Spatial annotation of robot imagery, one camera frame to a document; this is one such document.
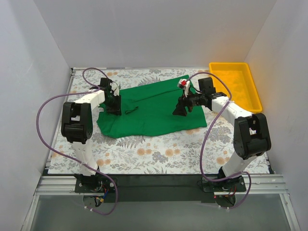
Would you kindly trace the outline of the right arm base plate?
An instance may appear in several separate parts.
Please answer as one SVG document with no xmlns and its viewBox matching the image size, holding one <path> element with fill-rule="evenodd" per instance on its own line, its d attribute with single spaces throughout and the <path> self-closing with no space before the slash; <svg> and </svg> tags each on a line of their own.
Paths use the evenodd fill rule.
<svg viewBox="0 0 308 231">
<path fill-rule="evenodd" d="M 237 178 L 228 179 L 225 181 L 212 182 L 207 181 L 202 177 L 197 181 L 197 186 L 204 192 L 223 192 L 223 193 L 232 193 L 232 192 L 246 192 L 246 186 L 244 178 L 239 176 Z"/>
</svg>

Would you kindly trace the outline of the floral table mat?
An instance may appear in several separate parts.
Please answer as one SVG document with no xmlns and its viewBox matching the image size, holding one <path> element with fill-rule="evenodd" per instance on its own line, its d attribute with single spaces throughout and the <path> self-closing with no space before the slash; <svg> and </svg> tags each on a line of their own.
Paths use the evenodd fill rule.
<svg viewBox="0 0 308 231">
<path fill-rule="evenodd" d="M 70 80 L 70 101 L 78 92 L 98 84 L 107 75 L 121 89 L 151 84 L 184 75 L 192 83 L 206 76 L 207 68 L 194 69 L 105 69 L 74 70 Z M 112 139 L 93 127 L 93 156 L 105 174 L 216 174 L 233 153 L 233 127 L 219 118 L 214 127 L 183 130 L 158 137 L 129 136 Z"/>
</svg>

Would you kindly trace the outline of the yellow plastic tray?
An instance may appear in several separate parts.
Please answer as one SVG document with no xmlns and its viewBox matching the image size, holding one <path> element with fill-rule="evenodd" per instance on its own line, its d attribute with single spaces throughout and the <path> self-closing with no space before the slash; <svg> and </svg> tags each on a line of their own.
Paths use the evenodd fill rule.
<svg viewBox="0 0 308 231">
<path fill-rule="evenodd" d="M 210 73 L 219 77 L 232 93 L 232 100 L 241 108 L 260 113 L 263 108 L 247 63 L 211 62 Z"/>
</svg>

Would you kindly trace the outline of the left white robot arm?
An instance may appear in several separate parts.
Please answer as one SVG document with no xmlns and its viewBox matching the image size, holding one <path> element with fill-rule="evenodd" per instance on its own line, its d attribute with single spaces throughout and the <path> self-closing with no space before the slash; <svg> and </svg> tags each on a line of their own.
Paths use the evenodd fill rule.
<svg viewBox="0 0 308 231">
<path fill-rule="evenodd" d="M 95 172 L 98 165 L 91 149 L 92 111 L 100 104 L 104 104 L 104 111 L 108 114 L 122 114 L 119 88 L 108 78 L 101 78 L 100 84 L 93 88 L 93 92 L 74 102 L 65 102 L 61 123 L 62 136 L 71 144 L 77 160 L 81 162 L 80 172 L 75 177 L 93 193 L 104 190 L 103 177 Z"/>
</svg>

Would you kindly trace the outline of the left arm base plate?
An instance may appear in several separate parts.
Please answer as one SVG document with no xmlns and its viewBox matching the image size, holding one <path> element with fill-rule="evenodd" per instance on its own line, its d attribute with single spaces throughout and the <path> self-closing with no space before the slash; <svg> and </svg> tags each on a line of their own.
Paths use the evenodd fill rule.
<svg viewBox="0 0 308 231">
<path fill-rule="evenodd" d="M 115 193 L 115 183 L 102 176 L 80 177 L 75 184 L 75 193 Z"/>
</svg>

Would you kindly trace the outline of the green t shirt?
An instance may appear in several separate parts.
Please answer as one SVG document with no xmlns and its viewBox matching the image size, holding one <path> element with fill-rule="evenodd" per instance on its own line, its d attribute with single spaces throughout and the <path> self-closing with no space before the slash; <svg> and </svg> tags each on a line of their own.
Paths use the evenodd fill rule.
<svg viewBox="0 0 308 231">
<path fill-rule="evenodd" d="M 120 90 L 121 115 L 102 111 L 97 125 L 101 133 L 111 138 L 126 136 L 159 136 L 181 130 L 206 127 L 202 107 L 197 106 L 187 116 L 173 115 L 182 90 L 180 77 Z"/>
</svg>

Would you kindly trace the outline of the aluminium frame rail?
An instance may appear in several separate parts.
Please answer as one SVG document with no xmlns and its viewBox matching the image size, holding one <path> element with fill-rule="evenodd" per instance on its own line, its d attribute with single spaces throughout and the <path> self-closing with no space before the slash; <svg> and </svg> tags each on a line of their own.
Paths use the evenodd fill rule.
<svg viewBox="0 0 308 231">
<path fill-rule="evenodd" d="M 208 192 L 199 175 L 115 175 L 114 196 L 98 208 L 93 193 L 75 192 L 73 176 L 40 179 L 23 225 L 25 231 L 297 231 L 300 229 L 282 175 L 245 177 L 237 207 L 218 206 L 223 192 Z"/>
</svg>

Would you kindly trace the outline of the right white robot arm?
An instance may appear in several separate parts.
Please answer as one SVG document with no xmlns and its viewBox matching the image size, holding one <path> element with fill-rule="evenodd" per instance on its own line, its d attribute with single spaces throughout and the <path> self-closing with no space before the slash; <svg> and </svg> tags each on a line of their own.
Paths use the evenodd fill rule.
<svg viewBox="0 0 308 231">
<path fill-rule="evenodd" d="M 173 114 L 187 116 L 196 106 L 204 106 L 217 116 L 222 116 L 233 125 L 234 153 L 229 161 L 219 169 L 216 179 L 205 179 L 223 191 L 235 186 L 235 181 L 244 173 L 245 168 L 258 156 L 271 149 L 270 133 L 266 116 L 253 114 L 232 102 L 231 94 L 216 92 L 210 77 L 198 81 L 200 91 L 192 93 L 190 80 L 180 79 L 178 87 L 183 93 L 178 98 Z"/>
</svg>

